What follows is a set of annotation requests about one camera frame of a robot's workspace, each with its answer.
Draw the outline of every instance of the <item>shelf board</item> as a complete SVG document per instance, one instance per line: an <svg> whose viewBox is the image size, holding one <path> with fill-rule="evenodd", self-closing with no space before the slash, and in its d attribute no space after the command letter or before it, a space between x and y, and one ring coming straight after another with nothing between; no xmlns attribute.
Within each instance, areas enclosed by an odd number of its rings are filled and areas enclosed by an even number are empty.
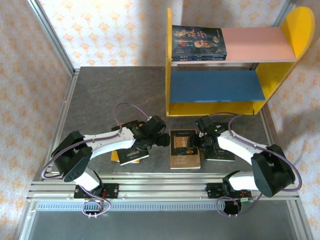
<svg viewBox="0 0 320 240"><path fill-rule="evenodd" d="M257 73L249 70L173 71L170 103L264 101Z"/></svg>
<svg viewBox="0 0 320 240"><path fill-rule="evenodd" d="M252 101L234 102L170 102L167 116L204 116L219 112L230 112L241 115L255 113Z"/></svg>
<svg viewBox="0 0 320 240"><path fill-rule="evenodd" d="M226 60L172 61L171 65L295 62L296 56L280 27L222 28Z"/></svg>

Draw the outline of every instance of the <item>small book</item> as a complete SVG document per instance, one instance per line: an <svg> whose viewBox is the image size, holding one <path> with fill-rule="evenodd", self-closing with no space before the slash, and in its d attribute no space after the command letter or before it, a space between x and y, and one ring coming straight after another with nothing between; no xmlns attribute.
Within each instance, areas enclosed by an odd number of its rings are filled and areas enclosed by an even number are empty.
<svg viewBox="0 0 320 240"><path fill-rule="evenodd" d="M204 159L210 161L234 162L235 155L230 151L219 148L213 152L205 152Z"/></svg>
<svg viewBox="0 0 320 240"><path fill-rule="evenodd" d="M112 151L112 153L111 153L111 162L118 162L118 163L120 162L117 151ZM133 164L138 164L138 163L140 163L140 159L134 160L132 163Z"/></svg>
<svg viewBox="0 0 320 240"><path fill-rule="evenodd" d="M216 122L216 127L223 127L224 129L228 130L228 122ZM227 150L224 150L220 147L215 147L214 150L212 151L205 151L205 160L210 160L210 161L224 161L224 162L234 162L235 155Z"/></svg>
<svg viewBox="0 0 320 240"><path fill-rule="evenodd" d="M227 49L221 28L173 25L172 61L180 62L180 57L225 60Z"/></svg>
<svg viewBox="0 0 320 240"><path fill-rule="evenodd" d="M148 150L138 150L135 147L117 150L120 165L132 163L136 160L149 157Z"/></svg>
<svg viewBox="0 0 320 240"><path fill-rule="evenodd" d="M200 153L197 147L188 147L188 138L195 129L170 130L170 169L199 169Z"/></svg>

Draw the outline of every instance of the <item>book with chinese title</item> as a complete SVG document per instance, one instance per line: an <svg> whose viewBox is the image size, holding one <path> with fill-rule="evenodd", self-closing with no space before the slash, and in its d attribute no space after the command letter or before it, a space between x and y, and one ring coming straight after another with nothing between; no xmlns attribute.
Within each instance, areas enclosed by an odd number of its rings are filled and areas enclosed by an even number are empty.
<svg viewBox="0 0 320 240"><path fill-rule="evenodd" d="M172 26L172 61L221 61L227 50L221 28Z"/></svg>
<svg viewBox="0 0 320 240"><path fill-rule="evenodd" d="M170 169L199 169L200 153L197 147L188 147L188 138L195 129L170 130Z"/></svg>

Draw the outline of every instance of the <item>black bracket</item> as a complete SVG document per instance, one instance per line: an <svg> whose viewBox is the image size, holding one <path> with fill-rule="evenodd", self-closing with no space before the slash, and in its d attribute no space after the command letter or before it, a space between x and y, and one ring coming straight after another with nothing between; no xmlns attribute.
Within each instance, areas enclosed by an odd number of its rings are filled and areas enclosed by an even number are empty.
<svg viewBox="0 0 320 240"><path fill-rule="evenodd" d="M209 199L218 199L222 196L231 197L233 199L251 198L251 191L230 191L228 194L225 193L222 183L207 183L205 191Z"/></svg>
<svg viewBox="0 0 320 240"><path fill-rule="evenodd" d="M117 199L119 193L118 183L102 183L101 193L99 197L104 199ZM74 199L93 199L94 197L86 194L78 185L76 185L74 190Z"/></svg>

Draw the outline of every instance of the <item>pink shelf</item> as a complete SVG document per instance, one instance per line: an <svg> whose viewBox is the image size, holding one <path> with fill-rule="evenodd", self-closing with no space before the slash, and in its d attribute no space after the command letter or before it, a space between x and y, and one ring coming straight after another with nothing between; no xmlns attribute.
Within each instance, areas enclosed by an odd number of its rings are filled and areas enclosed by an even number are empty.
<svg viewBox="0 0 320 240"><path fill-rule="evenodd" d="M222 28L224 61L179 61L177 64L295 62L296 56L280 27Z"/></svg>

